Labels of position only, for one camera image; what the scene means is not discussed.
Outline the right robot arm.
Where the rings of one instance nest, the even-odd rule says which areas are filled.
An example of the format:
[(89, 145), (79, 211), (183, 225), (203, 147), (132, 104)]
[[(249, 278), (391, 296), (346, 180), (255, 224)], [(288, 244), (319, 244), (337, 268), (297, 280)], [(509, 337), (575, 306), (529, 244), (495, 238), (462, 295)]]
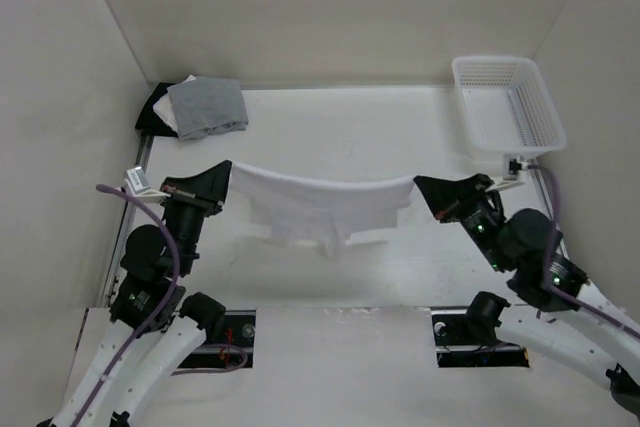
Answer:
[(460, 225), (494, 271), (510, 274), (506, 285), (522, 302), (480, 291), (461, 330), (480, 347), (530, 348), (591, 379), (637, 415), (639, 332), (559, 252), (556, 222), (532, 208), (507, 217), (498, 187), (484, 174), (459, 181), (417, 176), (414, 183), (435, 220)]

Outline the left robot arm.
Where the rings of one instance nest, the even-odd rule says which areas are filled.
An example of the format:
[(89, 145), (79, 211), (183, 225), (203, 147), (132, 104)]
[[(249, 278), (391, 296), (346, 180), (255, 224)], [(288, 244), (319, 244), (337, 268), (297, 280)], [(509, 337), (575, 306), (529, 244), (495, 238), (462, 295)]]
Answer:
[(47, 426), (131, 426), (135, 414), (197, 347), (224, 334), (225, 307), (180, 286), (199, 254), (205, 220), (222, 212), (232, 162), (199, 174), (168, 177), (148, 187), (141, 169), (126, 184), (97, 191), (117, 196), (144, 212), (149, 223), (125, 242), (120, 265), (125, 278), (109, 309), (109, 324), (80, 384)]

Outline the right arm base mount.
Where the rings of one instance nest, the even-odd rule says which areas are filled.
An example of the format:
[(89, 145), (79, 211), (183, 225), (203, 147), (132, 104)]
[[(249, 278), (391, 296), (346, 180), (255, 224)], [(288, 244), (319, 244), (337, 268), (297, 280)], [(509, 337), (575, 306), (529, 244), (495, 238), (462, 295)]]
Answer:
[(435, 357), (439, 368), (529, 368), (525, 348), (500, 340), (481, 340), (466, 325), (463, 309), (431, 311)]

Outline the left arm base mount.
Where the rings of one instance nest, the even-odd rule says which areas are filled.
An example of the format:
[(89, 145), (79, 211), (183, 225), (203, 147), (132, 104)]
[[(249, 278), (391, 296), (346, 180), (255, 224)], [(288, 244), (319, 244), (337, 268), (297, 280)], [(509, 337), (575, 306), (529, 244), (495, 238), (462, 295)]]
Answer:
[(179, 368), (228, 370), (242, 363), (244, 353), (246, 362), (243, 368), (251, 369), (256, 319), (255, 310), (228, 311), (217, 335), (191, 353)]

